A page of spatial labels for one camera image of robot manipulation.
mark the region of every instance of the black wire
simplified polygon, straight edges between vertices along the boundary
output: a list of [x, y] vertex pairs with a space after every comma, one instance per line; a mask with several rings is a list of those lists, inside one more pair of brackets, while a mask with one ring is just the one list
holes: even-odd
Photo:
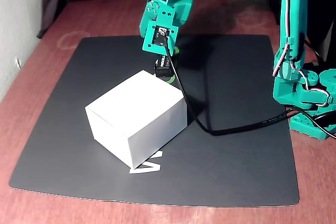
[[325, 112], [323, 114], [315, 115], [315, 116], [313, 116], [313, 118], [314, 118], [314, 120], [318, 120], [318, 119], [321, 119], [325, 116], [329, 116], [329, 115], [332, 115], [332, 114], [336, 114], [336, 111], [328, 111], [328, 112]]
[[319, 60], [323, 60], [322, 57], [320, 56], [320, 54], [313, 48], [313, 46], [311, 45], [311, 43], [309, 43], [308, 41], [304, 40], [304, 43], [314, 52], [314, 54], [316, 55], [316, 57]]
[[234, 134], [234, 133], [240, 133], [240, 132], [246, 132], [246, 131], [252, 131], [252, 130], [256, 130], [256, 129], [259, 129], [259, 128], [262, 128], [262, 127], [265, 127], [265, 126], [269, 126], [271, 124], [274, 124], [274, 123], [277, 123], [277, 122], [280, 122], [284, 119], [287, 119], [287, 115], [290, 113], [290, 112], [293, 112], [293, 111], [298, 111], [298, 112], [301, 112], [302, 114], [304, 114], [310, 121], [312, 121], [312, 123], [318, 127], [321, 131], [323, 131], [325, 134], [333, 137], [333, 138], [336, 138], [333, 134], [331, 134], [329, 131], [327, 131], [326, 129], [324, 129], [323, 127], [321, 127], [314, 119], [313, 117], [311, 117], [305, 110], [299, 108], [299, 107], [292, 107], [290, 109], [287, 109], [284, 113], [281, 113], [277, 116], [275, 116], [274, 118], [271, 118], [271, 119], [267, 119], [267, 120], [264, 120], [262, 122], [258, 122], [258, 123], [254, 123], [254, 124], [249, 124], [249, 125], [244, 125], [244, 126], [240, 126], [240, 127], [235, 127], [235, 128], [231, 128], [231, 129], [224, 129], [224, 130], [209, 130], [207, 129], [201, 122], [200, 120], [198, 119], [197, 115], [194, 113], [190, 103], [189, 103], [189, 100], [187, 99], [187, 95], [185, 93], [185, 90], [184, 90], [184, 87], [182, 85], [182, 82], [180, 81], [180, 78], [178, 77], [178, 74], [176, 72], [176, 69], [174, 67], [174, 64], [173, 64], [173, 60], [172, 60], [172, 56], [170, 54], [170, 51], [169, 51], [169, 47], [168, 47], [168, 38], [167, 36], [165, 35], [164, 36], [164, 48], [166, 50], [166, 53], [167, 53], [167, 56], [168, 56], [168, 59], [169, 61], [171, 62], [171, 66], [172, 66], [172, 69], [173, 69], [173, 72], [174, 72], [174, 75], [175, 75], [175, 78], [177, 80], [177, 83], [179, 84], [180, 86], [180, 89], [182, 91], [182, 94], [183, 94], [183, 97], [184, 97], [184, 100], [185, 100], [185, 103], [187, 105], [187, 109], [189, 110], [189, 113], [191, 114], [191, 116], [193, 117], [194, 121], [197, 123], [197, 125], [203, 130], [205, 131], [206, 133], [209, 133], [210, 135], [212, 136], [223, 136], [223, 135], [228, 135], [228, 134]]

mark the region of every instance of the wooden table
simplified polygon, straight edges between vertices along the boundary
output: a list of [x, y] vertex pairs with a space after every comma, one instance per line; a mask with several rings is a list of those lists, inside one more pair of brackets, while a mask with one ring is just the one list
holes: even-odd
[[[317, 141], [297, 132], [291, 132], [300, 190], [300, 203], [294, 207], [133, 205], [49, 196], [8, 186], [34, 124], [78, 42], [89, 36], [138, 35], [146, 1], [70, 3], [24, 65], [0, 104], [0, 223], [336, 223], [336, 141]], [[195, 0], [181, 30], [182, 34], [256, 32], [269, 35], [274, 51], [278, 49], [279, 27], [267, 0]]]

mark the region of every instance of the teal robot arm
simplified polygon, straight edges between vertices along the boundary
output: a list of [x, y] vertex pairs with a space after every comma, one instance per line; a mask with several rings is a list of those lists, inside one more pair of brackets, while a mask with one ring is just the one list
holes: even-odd
[[[140, 24], [140, 34], [144, 38], [142, 49], [166, 55], [162, 41], [164, 32], [173, 55], [179, 29], [187, 22], [192, 4], [193, 0], [148, 0]], [[280, 47], [275, 54], [273, 71], [274, 99], [281, 104], [311, 110], [312, 115], [336, 110], [336, 71], [332, 69], [317, 75], [303, 69], [307, 0], [282, 0], [280, 23]], [[307, 124], [303, 115], [291, 120], [291, 128], [319, 139], [327, 137], [312, 124]], [[336, 125], [328, 130], [335, 132]]]

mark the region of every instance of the red and white wire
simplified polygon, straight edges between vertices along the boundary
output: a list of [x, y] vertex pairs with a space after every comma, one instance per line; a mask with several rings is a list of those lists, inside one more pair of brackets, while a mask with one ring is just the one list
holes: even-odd
[[325, 94], [325, 95], [327, 96], [327, 100], [325, 101], [324, 104], [316, 104], [316, 105], [319, 106], [319, 107], [325, 107], [325, 106], [327, 106], [327, 104], [328, 104], [328, 100], [329, 100], [329, 97], [330, 97], [330, 93], [327, 92], [327, 91], [325, 91], [325, 90], [323, 90], [323, 89], [317, 89], [317, 88], [311, 88], [311, 89], [310, 89], [310, 88], [309, 88], [309, 85], [308, 85], [308, 79], [307, 79], [307, 77], [305, 76], [305, 74], [303, 73], [302, 70], [299, 70], [299, 69], [297, 69], [297, 68], [295, 67], [295, 65], [294, 65], [294, 63], [293, 63], [292, 60], [290, 61], [290, 67], [291, 67], [293, 70], [298, 71], [298, 72], [300, 73], [300, 75], [303, 77], [303, 79], [305, 80], [305, 86], [306, 86], [306, 90], [307, 90], [307, 91], [318, 91], [318, 92], [321, 92], [321, 93], [323, 93], [323, 94]]
[[281, 67], [281, 64], [283, 63], [283, 60], [286, 57], [286, 54], [288, 53], [289, 50], [289, 37], [290, 37], [290, 13], [289, 13], [289, 1], [290, 0], [285, 0], [286, 1], [286, 10], [285, 10], [285, 30], [286, 30], [286, 45], [284, 48], [284, 51], [282, 52], [282, 55], [273, 71], [273, 77], [277, 76], [279, 69]]

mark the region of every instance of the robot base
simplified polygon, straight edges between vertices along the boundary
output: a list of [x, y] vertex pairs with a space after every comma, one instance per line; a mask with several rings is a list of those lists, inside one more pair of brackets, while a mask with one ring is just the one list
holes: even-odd
[[[308, 112], [311, 116], [317, 115], [317, 111]], [[329, 136], [326, 135], [323, 131], [321, 131], [319, 128], [315, 127], [313, 123], [303, 114], [295, 115], [290, 120], [290, 129], [298, 131], [300, 133], [309, 135], [311, 137], [315, 137], [319, 140], [325, 140]], [[328, 128], [326, 128], [327, 131], [331, 133], [336, 132], [336, 124], [330, 125]]]

